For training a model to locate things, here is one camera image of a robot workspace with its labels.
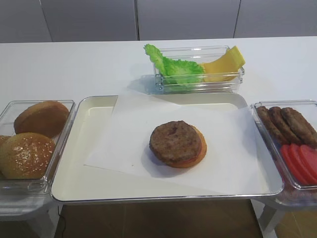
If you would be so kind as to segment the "clear patty tomato container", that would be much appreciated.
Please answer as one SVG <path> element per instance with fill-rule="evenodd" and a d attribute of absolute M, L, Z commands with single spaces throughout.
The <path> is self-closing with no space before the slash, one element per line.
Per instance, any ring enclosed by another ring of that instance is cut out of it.
<path fill-rule="evenodd" d="M 291 100 L 291 101 L 266 101 L 251 105 L 251 112 L 255 120 L 258 131 L 267 147 L 265 154 L 266 162 L 273 162 L 274 168 L 279 172 L 279 178 L 274 180 L 274 184 L 282 182 L 283 187 L 275 196 L 268 198 L 269 202 L 277 203 L 286 207 L 315 207 L 317 205 L 317 185 L 300 185 L 289 172 L 282 154 L 282 145 L 270 136 L 266 127 L 258 117 L 257 108 L 271 107 L 292 108 L 299 112 L 300 119 L 305 118 L 304 122 L 317 135 L 317 103 L 313 100 Z"/>

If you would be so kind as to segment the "red tomato slice right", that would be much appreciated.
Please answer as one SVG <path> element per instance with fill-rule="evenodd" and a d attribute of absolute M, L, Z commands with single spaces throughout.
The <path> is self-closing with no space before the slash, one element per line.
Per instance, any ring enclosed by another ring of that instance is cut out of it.
<path fill-rule="evenodd" d="M 316 149 L 311 148 L 308 145 L 301 145 L 299 149 L 300 157 L 312 175 L 312 177 L 316 180 L 317 179 L 317 151 Z"/>

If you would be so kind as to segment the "sesame bun top rear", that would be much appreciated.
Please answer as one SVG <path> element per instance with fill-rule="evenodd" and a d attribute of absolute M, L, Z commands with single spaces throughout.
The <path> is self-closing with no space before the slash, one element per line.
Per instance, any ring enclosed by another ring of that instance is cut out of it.
<path fill-rule="evenodd" d="M 0 147 L 10 138 L 7 135 L 0 135 Z"/>

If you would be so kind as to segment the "brown patty left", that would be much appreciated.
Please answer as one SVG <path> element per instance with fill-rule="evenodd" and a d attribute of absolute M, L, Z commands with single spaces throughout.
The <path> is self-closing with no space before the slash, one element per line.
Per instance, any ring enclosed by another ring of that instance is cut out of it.
<path fill-rule="evenodd" d="M 264 106 L 258 107 L 257 114 L 271 137 L 273 137 L 281 145 L 289 144 L 289 141 L 284 137 L 284 135 L 280 132 L 280 130 L 271 121 L 269 117 L 268 109 L 266 107 Z"/>

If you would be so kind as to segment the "red tomato slice left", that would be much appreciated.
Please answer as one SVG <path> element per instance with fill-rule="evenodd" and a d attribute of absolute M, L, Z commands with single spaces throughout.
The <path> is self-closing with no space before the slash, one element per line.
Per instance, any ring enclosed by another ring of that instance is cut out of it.
<path fill-rule="evenodd" d="M 294 179 L 300 184 L 300 185 L 308 185 L 309 181 L 306 178 L 306 175 L 303 174 L 303 169 L 300 166 L 300 164 L 295 160 L 295 157 L 291 155 L 290 152 L 290 146 L 289 145 L 282 145 L 281 147 L 281 154 L 283 157 L 283 160 L 288 167 L 289 172 L 292 174 Z"/>

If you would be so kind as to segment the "red tomato slice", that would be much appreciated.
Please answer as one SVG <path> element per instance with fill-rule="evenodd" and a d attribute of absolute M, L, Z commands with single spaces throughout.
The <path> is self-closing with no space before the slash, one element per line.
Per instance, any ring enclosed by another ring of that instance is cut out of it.
<path fill-rule="evenodd" d="M 300 156 L 300 146 L 291 144 L 289 147 L 289 153 L 295 167 L 298 169 L 300 175 L 305 179 L 307 185 L 316 185 L 317 178 L 311 173 L 311 170 L 304 163 L 304 159 Z"/>
<path fill-rule="evenodd" d="M 301 145 L 299 149 L 300 157 L 312 175 L 312 177 L 316 180 L 317 179 L 317 151 L 316 149 L 311 148 L 308 145 Z"/>
<path fill-rule="evenodd" d="M 306 178 L 306 175 L 303 174 L 303 169 L 300 166 L 300 164 L 295 160 L 295 157 L 291 155 L 290 152 L 290 146 L 289 145 L 282 145 L 281 147 L 281 154 L 283 157 L 283 160 L 288 167 L 289 172 L 292 174 L 294 179 L 300 184 L 300 185 L 308 185 L 309 181 Z"/>

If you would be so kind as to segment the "sesame bun top front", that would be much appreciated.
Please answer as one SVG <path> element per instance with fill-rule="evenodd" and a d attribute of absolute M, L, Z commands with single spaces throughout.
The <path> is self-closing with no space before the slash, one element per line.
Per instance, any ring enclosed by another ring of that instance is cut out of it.
<path fill-rule="evenodd" d="M 11 136 L 0 147 L 0 171 L 6 179 L 40 179 L 54 149 L 54 141 L 38 133 Z"/>

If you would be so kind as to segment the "yellow cheese slice top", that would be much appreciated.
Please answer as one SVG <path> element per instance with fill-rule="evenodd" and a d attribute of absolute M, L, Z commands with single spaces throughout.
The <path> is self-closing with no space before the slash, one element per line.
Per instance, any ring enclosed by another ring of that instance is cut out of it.
<path fill-rule="evenodd" d="M 228 49 L 224 58 L 225 62 L 230 65 L 231 68 L 239 69 L 245 64 L 245 59 L 237 46 Z"/>

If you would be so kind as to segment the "sesame bun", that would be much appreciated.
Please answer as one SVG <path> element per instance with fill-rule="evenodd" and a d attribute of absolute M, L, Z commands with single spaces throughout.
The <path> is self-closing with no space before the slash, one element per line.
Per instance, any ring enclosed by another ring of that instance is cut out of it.
<path fill-rule="evenodd" d="M 54 141 L 38 133 L 11 136 L 0 147 L 0 171 L 6 179 L 40 179 L 54 149 Z"/>
<path fill-rule="evenodd" d="M 0 147 L 10 138 L 7 135 L 0 135 Z"/>

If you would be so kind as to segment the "white paper sheet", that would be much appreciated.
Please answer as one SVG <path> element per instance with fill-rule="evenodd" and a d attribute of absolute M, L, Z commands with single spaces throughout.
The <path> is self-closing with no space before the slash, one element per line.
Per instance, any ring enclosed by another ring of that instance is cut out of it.
<path fill-rule="evenodd" d="M 88 157 L 88 166 L 202 188 L 220 194 L 264 194 L 254 120 L 247 108 L 220 112 L 191 103 L 173 103 L 159 96 L 121 95 L 109 124 Z M 196 127 L 207 143 L 204 159 L 190 169 L 159 161 L 149 148 L 154 129 L 184 121 Z"/>

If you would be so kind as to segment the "clear lettuce cheese container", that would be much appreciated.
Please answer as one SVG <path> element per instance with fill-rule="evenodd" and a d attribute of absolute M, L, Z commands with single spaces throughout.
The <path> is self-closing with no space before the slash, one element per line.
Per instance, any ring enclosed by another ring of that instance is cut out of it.
<path fill-rule="evenodd" d="M 198 64 L 210 63 L 225 55 L 231 48 L 222 46 L 160 48 L 163 56 L 173 60 L 194 61 Z M 163 94 L 195 92 L 233 92 L 243 83 L 244 68 L 237 72 L 204 73 L 195 75 L 167 76 L 154 68 L 156 89 Z"/>

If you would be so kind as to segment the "brown patty right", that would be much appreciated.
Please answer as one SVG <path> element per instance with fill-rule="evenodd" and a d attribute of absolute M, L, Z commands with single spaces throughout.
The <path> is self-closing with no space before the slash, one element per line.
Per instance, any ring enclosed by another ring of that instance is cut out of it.
<path fill-rule="evenodd" d="M 300 119 L 299 112 L 288 107 L 281 109 L 281 115 L 286 121 L 292 132 L 301 140 L 303 144 L 310 146 L 313 149 L 317 148 L 317 136 L 305 123 L 305 118 Z"/>

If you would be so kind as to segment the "green lettuce leaf front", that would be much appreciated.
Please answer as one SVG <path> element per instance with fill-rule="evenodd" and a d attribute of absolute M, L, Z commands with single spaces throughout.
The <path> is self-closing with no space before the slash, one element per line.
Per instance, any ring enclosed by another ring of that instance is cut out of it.
<path fill-rule="evenodd" d="M 164 76 L 166 84 L 193 84 L 200 82 L 200 75 L 204 74 L 204 69 L 194 61 L 163 57 L 160 73 Z"/>

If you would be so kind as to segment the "yellow cheese slice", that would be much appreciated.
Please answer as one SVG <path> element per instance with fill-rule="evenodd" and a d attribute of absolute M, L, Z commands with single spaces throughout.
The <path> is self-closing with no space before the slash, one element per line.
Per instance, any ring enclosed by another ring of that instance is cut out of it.
<path fill-rule="evenodd" d="M 239 69 L 245 64 L 245 59 L 237 46 L 228 49 L 224 58 L 225 62 L 230 65 L 231 68 Z"/>
<path fill-rule="evenodd" d="M 243 57 L 235 57 L 229 52 L 213 62 L 202 63 L 201 66 L 204 69 L 204 73 L 213 74 L 213 76 L 206 76 L 204 82 L 230 81 L 234 78 L 234 75 L 225 75 L 237 73 L 244 63 Z"/>

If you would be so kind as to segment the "white serving tray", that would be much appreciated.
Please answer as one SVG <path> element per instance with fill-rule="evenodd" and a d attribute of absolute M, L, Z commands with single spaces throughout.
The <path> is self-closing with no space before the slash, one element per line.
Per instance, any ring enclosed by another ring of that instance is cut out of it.
<path fill-rule="evenodd" d="M 173 103 L 191 103 L 191 94 L 155 95 Z M 220 112 L 249 107 L 244 98 L 235 93 L 193 94 L 199 106 Z M 273 162 L 265 161 L 267 148 L 256 131 L 258 164 L 269 191 L 264 194 L 220 194 L 210 190 L 140 177 L 98 167 L 86 161 L 100 141 L 109 124 L 119 96 L 93 96 L 82 100 L 65 144 L 52 184 L 51 194 L 62 203 L 92 202 L 148 202 L 159 200 L 198 200 L 220 198 L 254 198 L 280 193 L 282 182 L 274 184 L 279 172 Z"/>

